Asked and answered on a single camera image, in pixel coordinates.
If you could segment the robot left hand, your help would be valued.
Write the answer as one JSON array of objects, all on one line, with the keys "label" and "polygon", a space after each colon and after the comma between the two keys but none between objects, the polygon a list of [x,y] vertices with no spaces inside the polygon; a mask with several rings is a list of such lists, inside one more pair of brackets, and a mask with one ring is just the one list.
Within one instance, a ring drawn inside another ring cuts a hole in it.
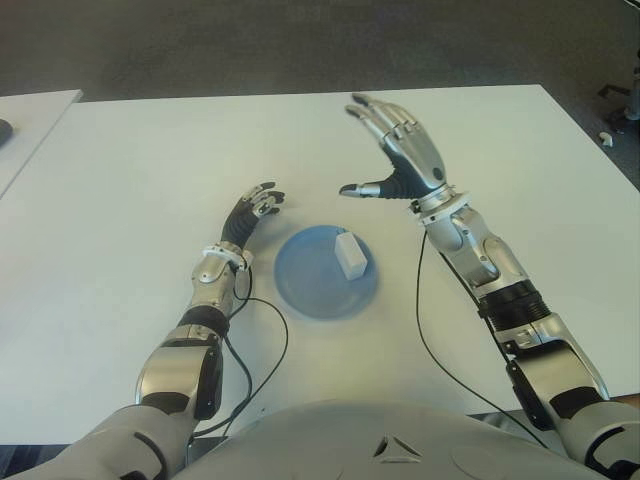
[{"label": "robot left hand", "polygon": [[222,242],[244,248],[259,221],[280,211],[285,193],[273,181],[260,183],[246,191],[229,213],[221,233]]}]

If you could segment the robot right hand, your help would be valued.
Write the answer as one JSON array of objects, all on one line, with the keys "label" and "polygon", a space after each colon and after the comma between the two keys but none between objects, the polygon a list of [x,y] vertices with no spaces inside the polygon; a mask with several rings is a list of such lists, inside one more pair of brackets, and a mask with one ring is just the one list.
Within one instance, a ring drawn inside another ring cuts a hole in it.
[{"label": "robot right hand", "polygon": [[421,123],[404,107],[375,99],[364,93],[352,94],[345,107],[374,136],[392,165],[385,179],[347,184],[339,194],[356,198],[420,199],[446,183],[442,157]]}]

